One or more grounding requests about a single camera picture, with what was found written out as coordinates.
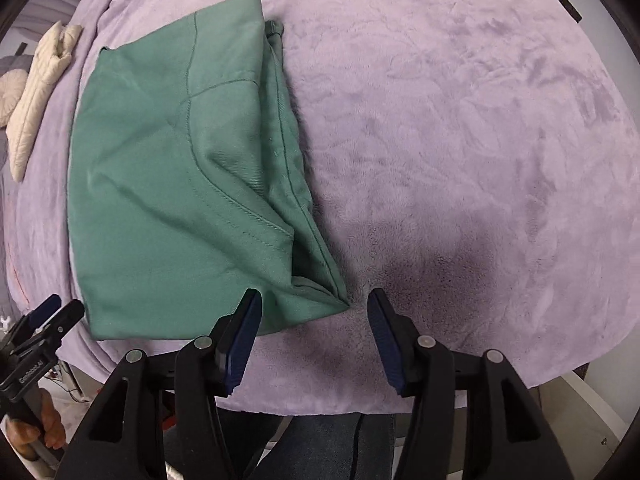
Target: dark blue denim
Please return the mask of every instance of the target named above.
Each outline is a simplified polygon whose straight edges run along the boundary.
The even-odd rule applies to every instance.
[[[219,410],[231,462],[245,480],[390,480],[393,415],[297,416],[255,464],[281,417]],[[180,471],[176,433],[164,434],[165,460]]]

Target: bed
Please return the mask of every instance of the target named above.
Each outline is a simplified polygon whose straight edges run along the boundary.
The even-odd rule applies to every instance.
[[[70,130],[102,47],[222,0],[82,0],[74,61],[26,177],[4,169],[12,298],[81,298],[66,230]],[[254,346],[220,405],[283,415],[410,409],[386,384],[364,309],[375,286],[450,348],[499,348],[529,386],[613,348],[640,317],[638,132],[558,0],[262,0],[284,23],[285,71],[314,215],[352,308]],[[60,357],[104,381],[132,348]]]

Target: person's hand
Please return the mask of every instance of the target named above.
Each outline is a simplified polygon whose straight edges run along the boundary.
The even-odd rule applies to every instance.
[[[66,446],[65,427],[58,410],[53,406],[51,394],[40,389],[42,395],[42,426],[44,427],[44,443],[52,449],[60,449]],[[28,460],[36,460],[37,456],[30,444],[38,439],[40,430],[20,420],[8,420],[6,424],[6,437],[14,449]]]

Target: beige padded item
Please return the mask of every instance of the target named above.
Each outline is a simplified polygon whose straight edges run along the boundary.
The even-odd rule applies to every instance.
[[[26,70],[16,68],[0,77],[0,128],[7,125],[14,113],[27,84],[27,75]]]
[[[9,168],[16,182],[24,178],[47,101],[71,63],[71,51],[81,32],[80,25],[64,28],[61,22],[57,22],[38,43],[24,93],[6,127]]]

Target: green hoodie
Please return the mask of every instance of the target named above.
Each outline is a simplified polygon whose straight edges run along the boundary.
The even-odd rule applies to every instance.
[[[281,35],[260,0],[228,0],[101,51],[68,181],[95,338],[193,338],[247,288],[262,334],[347,309],[311,215]]]

